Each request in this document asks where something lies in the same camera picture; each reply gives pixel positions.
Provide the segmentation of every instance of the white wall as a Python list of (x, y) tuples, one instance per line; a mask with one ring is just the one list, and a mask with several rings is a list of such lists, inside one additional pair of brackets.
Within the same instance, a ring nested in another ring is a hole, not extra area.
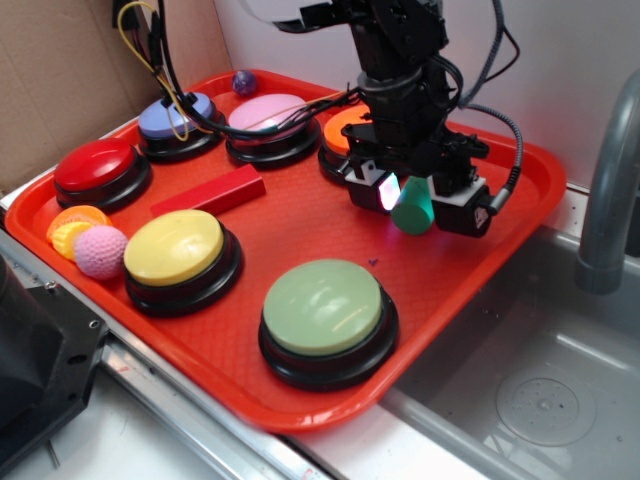
[[(297, 14), (320, 0), (247, 0), (264, 19)], [(640, 68), (637, 0), (503, 0), (520, 61), (476, 98), (513, 118), (525, 141), (553, 152), (569, 179), (589, 185), (615, 99)], [(260, 68), (344, 88), (360, 71), (346, 26), (305, 35), (280, 33), (248, 15), (238, 0), (215, 0), (234, 68)], [(444, 55), (475, 80), (493, 35), (490, 0), (444, 0), (451, 44)], [(505, 43), (502, 59), (511, 50)], [(508, 134), (496, 121), (457, 112), (461, 123)]]

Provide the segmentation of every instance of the red block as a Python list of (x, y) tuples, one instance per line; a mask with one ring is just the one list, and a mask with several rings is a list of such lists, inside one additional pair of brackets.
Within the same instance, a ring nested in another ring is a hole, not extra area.
[(154, 217), (186, 209), (218, 215), (265, 193), (262, 177), (253, 166), (245, 165), (149, 208)]

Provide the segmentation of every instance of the red tray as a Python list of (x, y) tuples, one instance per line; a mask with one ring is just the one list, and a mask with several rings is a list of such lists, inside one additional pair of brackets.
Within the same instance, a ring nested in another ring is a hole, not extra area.
[[(332, 90), (268, 72), (256, 72), (260, 94), (292, 93), (305, 100)], [(231, 91), (232, 73), (192, 88), (209, 95), (227, 116), (242, 102)], [(331, 113), (319, 116), (325, 123)], [(466, 131), (452, 125), (453, 129)], [(478, 132), (491, 147), (478, 161), (493, 192), (505, 182), (515, 145)], [(138, 143), (133, 122), (113, 136)], [(111, 218), (129, 237), (153, 217), (162, 200), (236, 168), (223, 144), (201, 157), (174, 165), (153, 165), (144, 195)], [(218, 218), (240, 240), (246, 268), (231, 292), (192, 315), (152, 319), (130, 302), (122, 277), (98, 283), (84, 276), (46, 242), (45, 232), (60, 212), (49, 174), (29, 187), (6, 217), (9, 232), (98, 305), (246, 421), (271, 432), (295, 433), (341, 423), (378, 401), (411, 362), (451, 321), (556, 206), (565, 173), (549, 153), (527, 145), (515, 194), (494, 218), (488, 234), (473, 239), (433, 227), (406, 235), (388, 216), (355, 207), (344, 187), (327, 181), (316, 156), (281, 170), (261, 173), (267, 194)], [(340, 258), (365, 267), (394, 299), (400, 317), (397, 351), (366, 382), (347, 390), (310, 393), (276, 379), (257, 342), (260, 312), (275, 280), (313, 259)]]

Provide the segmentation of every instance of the faucet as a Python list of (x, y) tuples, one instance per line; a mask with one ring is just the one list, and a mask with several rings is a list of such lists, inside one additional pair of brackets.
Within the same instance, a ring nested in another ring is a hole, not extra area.
[(616, 291), (625, 253), (640, 256), (639, 183), (640, 70), (618, 96), (591, 182), (574, 277), (582, 290)]

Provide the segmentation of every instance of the sink drain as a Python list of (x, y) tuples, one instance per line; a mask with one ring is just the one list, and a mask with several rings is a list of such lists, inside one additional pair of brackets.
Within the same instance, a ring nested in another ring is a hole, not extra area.
[(496, 402), (509, 430), (548, 447), (579, 440), (596, 416), (595, 400), (587, 386), (550, 365), (511, 374), (500, 386)]

